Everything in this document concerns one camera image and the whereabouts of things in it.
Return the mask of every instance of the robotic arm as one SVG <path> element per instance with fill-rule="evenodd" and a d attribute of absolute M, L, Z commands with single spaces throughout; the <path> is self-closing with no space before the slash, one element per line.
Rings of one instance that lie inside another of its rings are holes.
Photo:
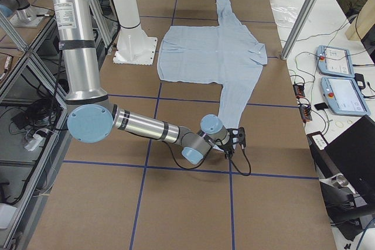
<path fill-rule="evenodd" d="M 10 17 L 16 12 L 18 19 L 23 23 L 36 19 L 36 14 L 28 0 L 0 0 L 0 11 Z"/>
<path fill-rule="evenodd" d="M 100 86 L 94 44 L 90 0 L 53 0 L 60 50 L 63 52 L 70 91 L 66 95 L 67 125 L 74 138 L 92 143 L 104 139 L 112 127 L 138 136 L 175 143 L 183 147 L 182 155 L 191 163 L 200 162 L 218 145 L 232 155 L 233 131 L 227 130 L 218 117 L 202 119 L 202 130 L 189 129 L 129 112 L 110 103 Z"/>

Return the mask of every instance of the white desk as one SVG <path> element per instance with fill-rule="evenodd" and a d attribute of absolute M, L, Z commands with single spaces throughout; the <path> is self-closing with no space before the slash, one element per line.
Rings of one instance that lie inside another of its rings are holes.
<path fill-rule="evenodd" d="M 302 7 L 304 0 L 270 0 L 271 4 L 276 5 L 283 5 L 283 6 L 293 6 L 296 7 L 299 11 Z M 311 35 L 318 35 L 322 33 L 330 33 L 334 30 L 339 29 L 344 23 L 347 23 L 346 17 L 341 11 L 339 5 L 337 4 L 336 0 L 317 0 L 306 24 L 299 35 L 298 39 L 305 39 Z M 319 45 L 327 45 L 334 47 L 341 47 L 350 50 L 350 54 L 360 53 L 364 51 L 364 47 L 361 42 L 349 41 L 345 36 L 345 31 L 349 27 L 347 24 L 343 29 L 332 35 L 320 35 L 317 37 L 312 37 L 308 40 L 302 40 L 296 42 L 294 48 L 292 49 L 291 54 L 288 57 L 287 63 L 288 68 L 291 71 L 291 74 L 296 74 L 302 76 L 306 81 L 312 81 L 313 77 L 309 76 L 306 73 L 303 73 L 296 69 L 296 62 L 295 58 L 296 55 L 300 54 L 301 52 L 310 52 L 315 54 L 316 48 Z M 287 40 L 288 35 L 290 33 L 290 28 L 283 28 L 278 26 L 278 33 L 281 39 L 281 43 L 284 44 L 285 40 Z M 372 64 L 372 60 L 367 52 L 363 52 L 351 57 L 353 64 Z M 304 70 L 308 73 L 315 73 L 316 70 L 316 60 L 315 56 L 311 54 L 301 54 L 297 57 L 298 68 Z M 356 73 L 362 73 L 364 75 L 364 79 L 366 82 L 370 82 L 371 86 L 375 86 L 375 67 L 355 67 L 354 71 Z M 317 71 L 315 73 L 315 83 L 307 83 L 305 84 L 305 95 L 307 99 L 311 102 L 311 104 L 317 104 L 320 102 L 324 102 L 323 94 L 320 87 L 320 80 L 321 75 Z M 363 91 L 366 95 L 374 95 L 375 93 L 371 93 L 368 86 Z M 366 100 L 367 105 L 371 111 L 371 118 L 375 119 L 375 100 Z M 359 117 L 349 117 L 349 116 L 340 116 L 334 115 L 331 110 L 326 110 L 328 114 L 328 118 L 330 120 L 330 126 L 325 138 L 328 142 L 335 139 L 338 135 L 340 135 L 343 131 L 345 131 L 352 123 L 356 122 Z M 314 112 L 312 113 L 312 122 L 307 122 L 305 127 L 306 134 L 315 132 L 315 131 L 322 131 L 324 128 L 323 120 L 317 116 Z M 336 240 L 337 249 L 342 250 L 343 247 L 348 244 L 352 243 L 350 249 L 356 249 L 356 245 L 360 238 L 360 235 L 356 237 L 354 242 L 346 240 L 340 231 L 337 228 L 332 228 L 333 234 Z M 361 243 L 360 249 L 361 250 L 372 250 L 374 249 L 375 245 L 375 229 L 370 229 L 366 232 L 364 239 Z"/>

